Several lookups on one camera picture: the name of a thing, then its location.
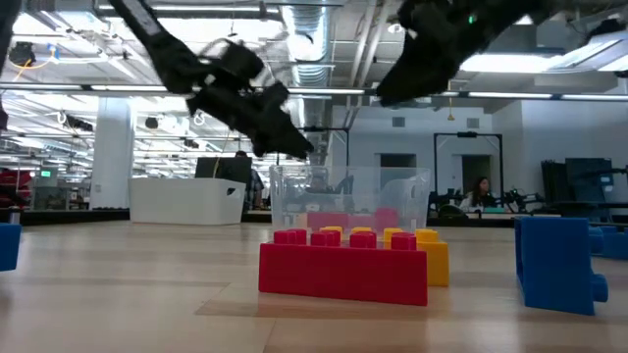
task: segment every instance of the column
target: column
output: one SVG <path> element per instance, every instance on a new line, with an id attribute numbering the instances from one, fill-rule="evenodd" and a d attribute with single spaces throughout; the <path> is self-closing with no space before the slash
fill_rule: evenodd
<path id="1" fill-rule="evenodd" d="M 135 114 L 127 98 L 98 103 L 89 207 L 128 208 L 132 177 Z"/>

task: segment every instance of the wooden floor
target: wooden floor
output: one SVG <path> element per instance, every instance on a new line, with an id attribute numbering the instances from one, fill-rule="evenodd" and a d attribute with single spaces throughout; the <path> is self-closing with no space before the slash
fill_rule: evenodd
<path id="1" fill-rule="evenodd" d="M 594 318 L 528 309 L 509 229 L 440 229 L 428 308 L 259 294 L 266 226 L 26 229 L 0 274 L 0 352 L 628 352 L 628 262 L 595 260 Z"/>

